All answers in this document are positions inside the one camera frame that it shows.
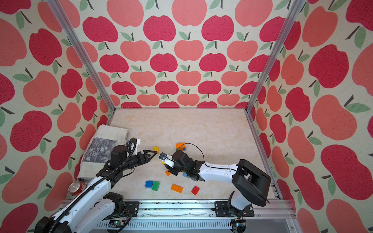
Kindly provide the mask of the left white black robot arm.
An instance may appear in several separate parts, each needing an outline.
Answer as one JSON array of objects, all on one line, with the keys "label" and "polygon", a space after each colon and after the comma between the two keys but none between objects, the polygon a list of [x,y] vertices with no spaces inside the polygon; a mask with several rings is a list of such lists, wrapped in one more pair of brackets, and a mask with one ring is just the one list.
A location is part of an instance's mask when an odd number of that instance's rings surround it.
[{"label": "left white black robot arm", "polygon": [[111,189],[124,176],[124,171],[150,162],[154,150],[137,151],[137,143],[118,145],[110,153],[110,160],[97,173],[88,187],[53,217],[43,217],[35,227],[36,233],[88,233],[102,220],[123,218],[116,230],[120,232],[131,221],[123,196]]}]

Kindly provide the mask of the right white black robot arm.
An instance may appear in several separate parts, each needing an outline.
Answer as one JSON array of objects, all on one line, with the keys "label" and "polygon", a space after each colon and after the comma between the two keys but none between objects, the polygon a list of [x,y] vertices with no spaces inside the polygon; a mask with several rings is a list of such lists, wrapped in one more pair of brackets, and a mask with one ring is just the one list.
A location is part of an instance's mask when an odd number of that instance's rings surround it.
[{"label": "right white black robot arm", "polygon": [[264,207],[268,201],[271,186],[270,176],[245,159],[237,164],[216,165],[193,160],[184,151],[177,150],[173,155],[160,155],[168,171],[177,176],[184,173],[193,181],[220,181],[231,183],[238,190],[232,192],[223,208],[228,215],[241,217],[251,204]]}]

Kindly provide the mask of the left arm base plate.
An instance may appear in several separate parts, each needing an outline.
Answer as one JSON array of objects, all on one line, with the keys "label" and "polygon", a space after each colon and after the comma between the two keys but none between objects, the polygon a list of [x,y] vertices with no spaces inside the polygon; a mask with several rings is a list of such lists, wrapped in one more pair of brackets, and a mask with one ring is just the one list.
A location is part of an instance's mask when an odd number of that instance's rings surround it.
[{"label": "left arm base plate", "polygon": [[130,217],[134,218],[138,216],[139,202],[124,202],[124,205],[124,211],[117,215],[117,218],[110,220],[114,226],[122,226],[129,220]]}]

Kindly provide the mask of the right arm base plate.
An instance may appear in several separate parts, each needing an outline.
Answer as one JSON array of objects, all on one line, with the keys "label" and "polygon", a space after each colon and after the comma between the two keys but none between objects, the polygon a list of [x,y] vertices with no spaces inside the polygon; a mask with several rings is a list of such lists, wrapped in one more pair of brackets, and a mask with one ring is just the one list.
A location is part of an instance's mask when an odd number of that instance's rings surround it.
[{"label": "right arm base plate", "polygon": [[252,205],[246,206],[243,210],[239,210],[233,207],[228,201],[214,202],[214,208],[212,211],[215,212],[217,217],[254,217],[254,209]]}]

